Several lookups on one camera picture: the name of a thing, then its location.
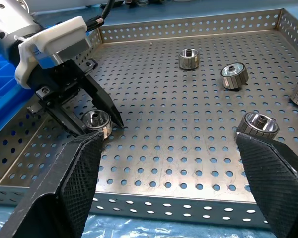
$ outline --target robotic arm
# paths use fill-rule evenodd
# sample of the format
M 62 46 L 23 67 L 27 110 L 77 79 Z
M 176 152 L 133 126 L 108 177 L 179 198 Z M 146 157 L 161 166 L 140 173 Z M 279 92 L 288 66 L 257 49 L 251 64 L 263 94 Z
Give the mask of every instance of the robotic arm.
M 101 16 L 87 22 L 81 16 L 45 29 L 16 0 L 0 0 L 0 50 L 16 67 L 15 79 L 39 97 L 29 108 L 35 114 L 47 111 L 68 133 L 79 136 L 90 129 L 63 104 L 80 89 L 92 103 L 107 112 L 114 123 L 123 126 L 120 114 L 110 96 L 89 75 L 97 63 L 90 59 L 78 66 L 72 58 L 89 49 L 87 31 L 104 24 L 114 0 L 109 0 Z

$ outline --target metal tray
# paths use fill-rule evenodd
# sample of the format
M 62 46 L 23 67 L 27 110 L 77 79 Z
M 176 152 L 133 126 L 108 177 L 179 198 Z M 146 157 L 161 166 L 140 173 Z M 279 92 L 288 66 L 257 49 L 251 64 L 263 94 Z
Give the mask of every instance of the metal tray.
M 91 36 L 92 73 L 125 123 L 105 141 L 92 212 L 268 228 L 249 190 L 234 131 L 244 113 L 276 119 L 276 140 L 298 155 L 298 21 L 285 10 L 104 26 Z M 177 53 L 200 51 L 194 71 Z M 219 71 L 243 62 L 249 81 L 223 88 Z M 91 109 L 82 91 L 67 107 Z M 71 136 L 23 108 L 0 132 L 0 204 L 17 204 Z

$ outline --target black cable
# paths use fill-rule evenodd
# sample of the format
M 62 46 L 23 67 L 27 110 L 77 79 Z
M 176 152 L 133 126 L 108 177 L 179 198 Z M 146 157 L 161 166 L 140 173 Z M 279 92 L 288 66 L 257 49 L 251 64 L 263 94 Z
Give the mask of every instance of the black cable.
M 105 20 L 105 18 L 108 16 L 110 10 L 113 8 L 114 6 L 114 3 L 115 3 L 115 0 L 108 0 L 108 3 L 107 5 L 105 6 L 102 14 L 101 14 L 101 17 Z

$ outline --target screw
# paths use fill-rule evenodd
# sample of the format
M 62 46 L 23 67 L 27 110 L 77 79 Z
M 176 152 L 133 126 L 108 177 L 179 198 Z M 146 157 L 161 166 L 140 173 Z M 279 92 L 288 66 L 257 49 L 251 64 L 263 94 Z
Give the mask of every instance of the screw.
M 47 93 L 49 93 L 49 89 L 48 88 L 42 88 L 42 93 L 44 93 L 44 94 L 47 94 Z

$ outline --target blue plastic bin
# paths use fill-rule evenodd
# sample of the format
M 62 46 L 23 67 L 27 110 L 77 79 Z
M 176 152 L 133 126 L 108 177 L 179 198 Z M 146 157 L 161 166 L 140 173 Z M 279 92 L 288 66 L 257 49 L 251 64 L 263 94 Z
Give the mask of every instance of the blue plastic bin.
M 14 79 L 15 68 L 0 55 L 0 130 L 33 95 Z

